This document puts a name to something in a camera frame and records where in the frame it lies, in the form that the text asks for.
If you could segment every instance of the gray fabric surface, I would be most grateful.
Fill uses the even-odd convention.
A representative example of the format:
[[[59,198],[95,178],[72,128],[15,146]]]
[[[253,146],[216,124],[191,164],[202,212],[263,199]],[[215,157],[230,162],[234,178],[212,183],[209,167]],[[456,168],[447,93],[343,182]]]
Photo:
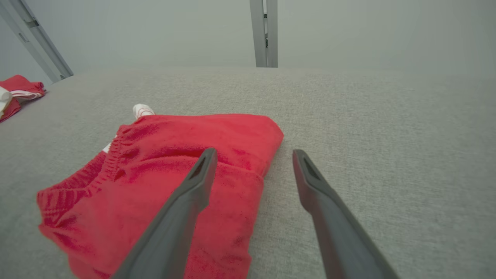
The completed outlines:
[[[36,192],[93,158],[136,103],[253,113],[285,134],[265,180],[249,278],[323,278],[291,152],[304,149],[402,278],[496,277],[496,80],[284,69],[77,75],[0,124],[0,278],[71,278]]]

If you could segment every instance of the red sweatpants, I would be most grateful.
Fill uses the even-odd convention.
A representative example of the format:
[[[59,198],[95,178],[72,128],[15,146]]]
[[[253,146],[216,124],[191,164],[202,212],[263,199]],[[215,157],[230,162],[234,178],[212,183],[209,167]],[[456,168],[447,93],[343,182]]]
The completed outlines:
[[[263,177],[283,134],[255,115],[144,116],[123,125],[64,181],[38,193],[40,231],[63,249],[76,276],[108,278],[201,153],[218,151],[210,205],[200,213],[188,279],[244,279]]]

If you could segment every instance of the white wall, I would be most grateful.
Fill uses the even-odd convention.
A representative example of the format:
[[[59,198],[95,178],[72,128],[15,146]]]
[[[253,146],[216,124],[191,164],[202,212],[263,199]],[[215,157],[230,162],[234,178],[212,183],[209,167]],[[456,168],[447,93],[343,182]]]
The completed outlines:
[[[0,16],[0,80],[20,74],[30,81],[52,84],[41,67]]]
[[[494,0],[279,0],[279,67],[496,76]]]
[[[26,0],[74,74],[254,67],[249,0]]]

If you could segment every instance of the metal frame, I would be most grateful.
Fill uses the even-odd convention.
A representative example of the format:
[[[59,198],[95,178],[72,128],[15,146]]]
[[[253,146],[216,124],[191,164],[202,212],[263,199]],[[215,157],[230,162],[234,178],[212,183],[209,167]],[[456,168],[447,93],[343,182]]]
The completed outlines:
[[[61,73],[60,79],[64,79],[74,75],[65,60],[62,58],[62,55],[60,55],[59,51],[56,49],[55,45],[52,43],[52,41],[44,31],[43,27],[40,26],[40,24],[36,20],[33,12],[26,4],[26,2],[24,0],[10,0],[10,3],[14,7],[17,14],[26,23],[29,31],[31,31],[31,33],[41,45],[50,60],[54,63],[55,67],[57,67],[57,69]]]
[[[249,0],[249,7],[251,11],[256,66],[265,68],[267,67],[267,53],[265,49],[265,27],[263,23],[263,1]]]
[[[52,82],[57,82],[60,80],[58,77],[58,73],[54,72],[48,63],[43,59],[42,55],[36,50],[35,46],[32,44],[31,40],[25,33],[21,30],[21,28],[17,25],[14,18],[10,15],[7,8],[0,2],[0,16],[7,22],[7,25],[11,28],[11,30],[17,34],[17,38],[21,41],[22,45],[27,49],[27,51],[31,54],[34,60],[40,65],[41,69],[45,72],[48,78]]]
[[[267,66],[277,68],[277,1],[267,0]]]

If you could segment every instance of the folded red clothing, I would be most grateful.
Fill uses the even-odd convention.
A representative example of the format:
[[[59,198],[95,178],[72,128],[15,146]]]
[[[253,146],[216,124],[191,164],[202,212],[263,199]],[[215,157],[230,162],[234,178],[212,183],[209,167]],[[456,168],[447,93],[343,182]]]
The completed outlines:
[[[121,126],[71,177],[38,193],[41,232],[80,278],[108,278],[201,153],[217,149],[210,205],[198,216],[185,278],[243,279],[263,177],[283,134],[255,115],[144,116]]]
[[[0,111],[3,111],[3,115],[0,116],[0,123],[16,114],[21,109],[17,98],[32,100],[45,96],[42,82],[29,82],[21,75],[15,75],[7,80],[0,81],[0,87],[9,91],[13,97],[12,100],[6,104],[6,107],[0,107]]]

